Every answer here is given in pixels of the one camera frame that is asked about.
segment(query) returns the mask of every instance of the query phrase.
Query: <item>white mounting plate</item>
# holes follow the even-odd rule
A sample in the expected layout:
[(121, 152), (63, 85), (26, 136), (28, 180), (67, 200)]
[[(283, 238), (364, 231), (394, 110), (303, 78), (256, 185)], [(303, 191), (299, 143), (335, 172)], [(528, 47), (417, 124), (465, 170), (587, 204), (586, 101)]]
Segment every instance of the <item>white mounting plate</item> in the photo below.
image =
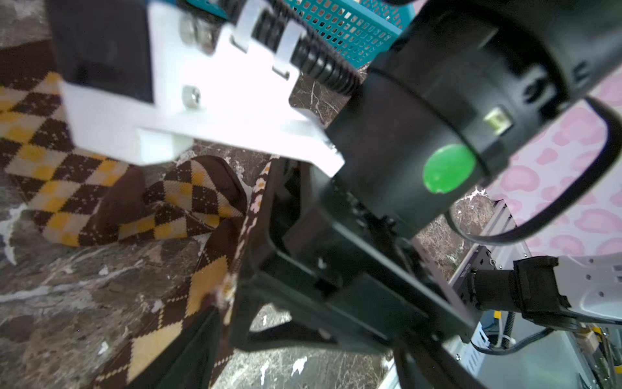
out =
[[(225, 24), (208, 55), (183, 43), (184, 13), (150, 2), (149, 39), (154, 103), (62, 82), (63, 100), (76, 146), (137, 165), (169, 161), (193, 138), (308, 161), (329, 176), (343, 165), (321, 123), (289, 105), (300, 72), (273, 71), (275, 55), (254, 39), (242, 51)], [(200, 90), (198, 108), (182, 99), (186, 86)]]

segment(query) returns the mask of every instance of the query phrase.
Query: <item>robotic arm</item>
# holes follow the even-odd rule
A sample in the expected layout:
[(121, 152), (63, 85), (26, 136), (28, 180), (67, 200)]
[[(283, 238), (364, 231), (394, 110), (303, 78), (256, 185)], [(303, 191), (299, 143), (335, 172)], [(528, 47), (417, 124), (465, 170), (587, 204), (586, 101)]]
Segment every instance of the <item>robotic arm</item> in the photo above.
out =
[[(470, 304), (554, 329), (620, 322), (615, 257), (470, 273), (463, 301), (410, 238), (622, 62), (622, 2), (431, 0), (362, 84), (277, 0), (218, 4), (230, 22), (157, 1), (47, 2), (77, 146), (136, 164), (172, 159), (193, 138), (285, 157), (243, 258), (234, 346), (393, 349), (403, 388), (479, 388), (441, 346), (471, 338)], [(287, 104), (300, 71), (352, 94), (326, 130)], [(588, 102), (609, 139), (557, 201), (504, 235), (456, 231), (522, 240), (584, 194), (622, 148), (615, 113)], [(293, 320), (250, 332), (267, 302)]]

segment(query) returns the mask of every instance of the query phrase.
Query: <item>green led light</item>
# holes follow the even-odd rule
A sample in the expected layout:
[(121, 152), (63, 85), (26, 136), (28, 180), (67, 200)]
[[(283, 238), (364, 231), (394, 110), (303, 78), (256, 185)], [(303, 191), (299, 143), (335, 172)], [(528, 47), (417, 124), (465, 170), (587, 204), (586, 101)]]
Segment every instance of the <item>green led light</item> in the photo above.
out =
[(424, 166), (424, 185), (431, 193), (456, 189), (475, 170), (475, 155), (463, 144), (448, 144), (434, 152)]

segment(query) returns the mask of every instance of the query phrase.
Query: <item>teal plastic basket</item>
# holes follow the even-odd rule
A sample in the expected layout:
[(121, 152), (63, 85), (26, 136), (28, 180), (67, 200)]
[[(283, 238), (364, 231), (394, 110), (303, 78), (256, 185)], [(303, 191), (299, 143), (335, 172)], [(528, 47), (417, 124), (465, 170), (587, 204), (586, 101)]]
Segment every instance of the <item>teal plastic basket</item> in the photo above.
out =
[[(207, 0), (187, 1), (221, 16), (222, 10)], [(284, 1), (355, 68), (387, 50), (415, 17), (412, 5), (394, 7), (379, 0)]]

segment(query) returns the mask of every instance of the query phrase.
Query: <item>brown and yellow argyle sock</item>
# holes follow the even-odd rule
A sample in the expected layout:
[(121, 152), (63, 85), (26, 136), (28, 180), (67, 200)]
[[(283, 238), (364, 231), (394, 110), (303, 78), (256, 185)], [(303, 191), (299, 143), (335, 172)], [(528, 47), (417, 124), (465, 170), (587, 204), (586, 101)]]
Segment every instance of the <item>brown and yellow argyle sock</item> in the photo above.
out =
[[(75, 148), (53, 72), (50, 42), (0, 52), (0, 167), (28, 205), (43, 236), (70, 246), (186, 238), (213, 231), (197, 269), (131, 336), (93, 380), (121, 388), (145, 372), (201, 312), (215, 309), (216, 290), (231, 279), (246, 196), (227, 163), (200, 156), (148, 189), (141, 169)], [(261, 204), (268, 168), (253, 193)], [(232, 350), (222, 343), (212, 380)]]

